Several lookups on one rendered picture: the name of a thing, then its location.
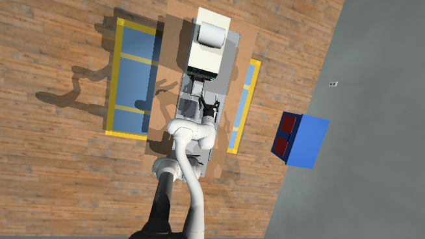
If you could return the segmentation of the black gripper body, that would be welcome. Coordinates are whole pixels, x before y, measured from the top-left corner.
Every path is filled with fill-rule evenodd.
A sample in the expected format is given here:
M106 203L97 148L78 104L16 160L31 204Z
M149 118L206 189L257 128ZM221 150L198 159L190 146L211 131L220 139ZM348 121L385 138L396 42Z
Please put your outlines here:
M211 107L208 106L208 110L206 109L206 107L203 109L203 117L204 116L212 116L214 117L214 109L210 110Z

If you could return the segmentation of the white cylinder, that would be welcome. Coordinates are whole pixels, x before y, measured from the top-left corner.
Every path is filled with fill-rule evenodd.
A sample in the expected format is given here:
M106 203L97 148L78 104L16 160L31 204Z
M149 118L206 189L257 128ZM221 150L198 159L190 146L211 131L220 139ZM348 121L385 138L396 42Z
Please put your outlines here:
M225 31L221 27L202 21L198 42L221 49L225 38Z

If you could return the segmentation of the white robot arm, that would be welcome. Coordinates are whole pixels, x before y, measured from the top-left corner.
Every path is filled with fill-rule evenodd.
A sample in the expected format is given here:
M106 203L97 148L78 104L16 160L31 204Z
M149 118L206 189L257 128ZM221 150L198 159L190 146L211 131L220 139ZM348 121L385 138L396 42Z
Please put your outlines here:
M197 141L204 150L214 146L214 118L204 116L201 124L174 118L170 120L166 130L175 141L176 158L162 157L153 163L152 172L159 183L149 220L141 231L133 233L128 239L204 239L204 199L198 181L203 164L200 163L200 155L186 155L185 149L191 140ZM173 233L168 223L172 186L176 179L187 183L191 195L183 232L179 233Z

